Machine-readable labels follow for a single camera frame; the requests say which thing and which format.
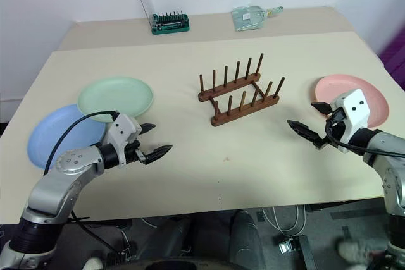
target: cable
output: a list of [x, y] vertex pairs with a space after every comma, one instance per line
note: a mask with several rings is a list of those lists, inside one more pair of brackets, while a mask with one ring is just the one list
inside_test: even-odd
[[362, 152], [362, 153], [371, 153], [371, 154], [376, 154], [376, 155], [385, 155], [385, 156], [405, 158], [405, 154], [403, 154], [403, 153], [368, 149], [368, 148], [358, 147], [357, 145], [345, 144], [343, 142], [338, 141], [332, 135], [332, 122], [331, 121], [327, 121], [326, 127], [325, 127], [325, 133], [326, 133], [327, 137], [329, 138], [329, 140], [331, 140], [336, 145], [339, 145], [341, 147], [344, 147], [344, 148], [347, 148], [347, 149], [350, 149], [353, 151], [358, 151], [358, 152]]
[[144, 219], [144, 218], [140, 218], [144, 223], [146, 223], [149, 227], [152, 227], [152, 228], [157, 228], [158, 226], [155, 226], [154, 224], [151, 224], [149, 221], [147, 221], [146, 219]]
[[304, 231], [305, 229], [305, 225], [306, 225], [306, 212], [305, 212], [305, 205], [304, 205], [304, 222], [302, 224], [301, 229], [297, 232], [294, 233], [293, 235], [289, 235], [286, 232], [291, 231], [293, 229], [295, 229], [297, 227], [298, 224], [298, 217], [299, 217], [299, 208], [298, 205], [296, 205], [297, 208], [297, 216], [296, 216], [296, 221], [294, 223], [294, 225], [292, 225], [290, 228], [286, 228], [286, 229], [281, 229], [279, 223], [278, 223], [278, 219], [277, 219], [277, 215], [276, 215], [276, 211], [274, 207], [271, 207], [273, 209], [273, 216], [274, 216], [274, 220], [276, 222], [276, 224], [273, 224], [272, 221], [270, 221], [270, 219], [268, 218], [266, 211], [264, 209], [264, 207], [261, 208], [261, 210], [263, 211], [263, 215], [265, 216], [266, 220], [273, 226], [273, 228], [275, 228], [276, 230], [278, 230], [279, 232], [281, 232], [283, 235], [287, 236], [287, 237], [293, 237], [293, 236], [297, 236], [299, 234], [302, 233], [302, 231]]
[[[72, 123], [70, 125], [69, 128], [66, 129], [66, 131], [62, 134], [62, 136], [59, 138], [59, 140], [56, 142], [55, 146], [52, 149], [52, 152], [50, 153], [48, 160], [46, 162], [45, 165], [45, 170], [44, 170], [44, 176], [48, 174], [49, 172], [49, 167], [51, 166], [51, 161], [52, 158], [54, 157], [56, 150], [58, 150], [60, 144], [62, 143], [62, 141], [65, 139], [65, 137], [69, 134], [69, 132], [76, 126], [78, 125], [81, 121], [95, 116], [95, 115], [101, 115], [101, 114], [110, 114], [112, 116], [115, 116], [118, 114], [118, 112], [116, 111], [100, 111], [100, 112], [94, 112], [94, 113], [90, 113], [88, 115], [85, 115], [81, 118], [79, 118], [77, 121], [75, 121], [74, 123]], [[79, 227], [81, 227], [81, 229], [83, 231], [85, 231], [88, 235], [90, 235], [92, 238], [94, 238], [95, 240], [99, 241], [100, 243], [102, 243], [104, 246], [106, 246], [107, 248], [109, 248], [111, 251], [115, 252], [116, 254], [119, 254], [119, 251], [115, 250], [113, 246], [111, 246], [108, 242], [106, 242], [105, 240], [103, 240], [100, 236], [96, 235], [94, 232], [92, 232], [91, 230], [89, 230], [87, 227], [84, 226], [84, 224], [79, 220], [79, 218], [76, 216], [75, 212], [72, 210], [71, 213], [72, 217], [74, 218], [75, 222], [79, 225]]]

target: table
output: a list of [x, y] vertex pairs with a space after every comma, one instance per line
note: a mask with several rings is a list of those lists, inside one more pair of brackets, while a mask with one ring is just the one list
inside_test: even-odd
[[[225, 39], [208, 40], [207, 34], [206, 39], [192, 42], [167, 42], [169, 38], [163, 37], [161, 44], [154, 40], [158, 37], [150, 37], [154, 43], [132, 46], [127, 46], [132, 42], [124, 38], [124, 46], [118, 47], [106, 47], [108, 41], [101, 39], [103, 30], [94, 31], [95, 25], [77, 25], [73, 30], [77, 27], [92, 28], [86, 34], [87, 42], [81, 49], [51, 54], [0, 139], [2, 224], [18, 222], [32, 187], [42, 175], [26, 153], [35, 125], [55, 109], [76, 102], [86, 85], [113, 75], [140, 78], [154, 91], [150, 110], [137, 118], [139, 123], [157, 124], [139, 137], [142, 150], [165, 144], [173, 144], [173, 148], [148, 166], [132, 163], [124, 169], [107, 170], [82, 191], [75, 206], [78, 216], [93, 220], [137, 218], [382, 195], [380, 178], [359, 156], [342, 154], [333, 147], [317, 151], [286, 123], [287, 119], [302, 121], [324, 134], [324, 117], [310, 106], [313, 88], [325, 75], [347, 73], [373, 83], [386, 97], [390, 116], [379, 128], [405, 136], [405, 110], [400, 106], [404, 92], [349, 27], [269, 37], [246, 37], [254, 32], [262, 35], [249, 31], [240, 36], [243, 39], [227, 38], [228, 32], [220, 34]], [[93, 39], [91, 32], [99, 39]], [[184, 39], [182, 34], [175, 35], [175, 40]], [[73, 36], [66, 38], [74, 41]], [[95, 48], [88, 43], [92, 39], [99, 44]], [[61, 46], [69, 49], [66, 41]], [[269, 80], [286, 77], [280, 102], [212, 127], [212, 105], [197, 99], [199, 74], [204, 75], [208, 88], [213, 69], [221, 79], [226, 64], [232, 75], [236, 61], [241, 60], [243, 73], [248, 57], [256, 64], [261, 52], [265, 56], [258, 84], [265, 88]], [[242, 90], [232, 94], [234, 107], [241, 94]], [[252, 95], [253, 89], [249, 89], [246, 101]], [[217, 99], [222, 111], [227, 107], [227, 97]]]

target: floor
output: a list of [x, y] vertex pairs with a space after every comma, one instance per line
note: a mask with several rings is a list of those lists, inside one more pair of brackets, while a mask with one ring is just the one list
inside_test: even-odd
[[[258, 221], [257, 212], [261, 209], [248, 209], [254, 218], [261, 237], [266, 259], [266, 268], [303, 269], [296, 253], [281, 254], [277, 240], [280, 234], [266, 221]], [[294, 222], [294, 207], [278, 207], [280, 225]], [[204, 212], [194, 214], [198, 223], [198, 233], [194, 242], [194, 255], [226, 259], [230, 218], [234, 211]], [[334, 244], [338, 238], [387, 238], [387, 215], [382, 199], [362, 200], [341, 206], [329, 207], [320, 211], [307, 212], [303, 235], [309, 239], [317, 269], [342, 270], [348, 265], [336, 254]], [[168, 217], [149, 218], [149, 222], [159, 225]], [[14, 226], [4, 225], [5, 234], [0, 238], [1, 245], [11, 237]], [[115, 227], [92, 226], [91, 230], [103, 237], [115, 248], [122, 248], [122, 236]], [[126, 231], [129, 239], [141, 247], [153, 232], [153, 228], [140, 219], [133, 219]], [[94, 252], [106, 253], [102, 245], [87, 236], [78, 226], [66, 225], [58, 242], [58, 250], [49, 266], [53, 269], [81, 269], [84, 262]]]

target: wooden peg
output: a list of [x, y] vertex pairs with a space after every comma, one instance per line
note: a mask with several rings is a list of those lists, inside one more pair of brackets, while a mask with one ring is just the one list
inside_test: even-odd
[[238, 80], [239, 66], [240, 66], [240, 61], [238, 61], [237, 64], [236, 64], [236, 74], [235, 74], [235, 81], [234, 81], [234, 83], [236, 83], [236, 81]]
[[228, 101], [228, 112], [227, 115], [230, 115], [230, 108], [232, 107], [232, 95], [229, 96], [229, 101]]
[[260, 54], [260, 58], [259, 58], [259, 63], [258, 63], [258, 68], [256, 69], [255, 75], [257, 76], [257, 74], [259, 74], [259, 70], [260, 70], [260, 65], [261, 65], [261, 60], [263, 59], [263, 53]]
[[268, 86], [267, 86], [267, 89], [266, 89], [266, 93], [265, 93], [265, 96], [263, 96], [263, 101], [262, 101], [262, 102], [264, 102], [265, 99], [266, 99], [266, 97], [268, 96], [272, 84], [273, 84], [273, 82], [269, 82], [269, 83], [268, 83]]
[[204, 94], [203, 74], [200, 74], [200, 87], [201, 87], [201, 95], [203, 95]]
[[227, 78], [228, 78], [228, 66], [225, 66], [225, 77], [223, 78], [223, 86], [227, 87]]
[[243, 91], [243, 94], [242, 94], [242, 99], [240, 100], [239, 111], [241, 111], [241, 110], [242, 110], [243, 103], [245, 103], [245, 97], [246, 97], [246, 91]]
[[276, 89], [276, 92], [275, 92], [274, 95], [273, 95], [273, 98], [276, 98], [276, 97], [277, 97], [278, 93], [280, 92], [281, 86], [282, 86], [283, 83], [284, 83], [284, 80], [285, 80], [285, 77], [282, 77], [280, 83], [278, 84], [278, 87], [277, 87], [277, 89]]
[[215, 92], [215, 70], [213, 70], [213, 92]]
[[218, 120], [218, 112], [219, 112], [218, 101], [216, 101], [215, 102], [215, 117], [214, 117], [215, 120]]
[[253, 99], [252, 99], [252, 103], [251, 103], [252, 107], [254, 106], [254, 103], [256, 102], [256, 98], [258, 97], [258, 92], [259, 92], [259, 87], [257, 87], [256, 90], [254, 91]]
[[249, 57], [249, 60], [247, 61], [245, 79], [247, 79], [247, 77], [249, 76], [249, 70], [251, 69], [251, 62], [252, 62], [252, 57]]

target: green plate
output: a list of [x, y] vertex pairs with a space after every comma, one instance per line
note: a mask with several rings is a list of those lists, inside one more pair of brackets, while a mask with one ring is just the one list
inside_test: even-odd
[[[115, 110], [136, 117], [149, 109], [152, 101], [152, 89], [142, 80], [109, 77], [84, 88], [78, 97], [77, 107], [83, 114]], [[92, 118], [105, 123], [113, 121], [108, 114]]]

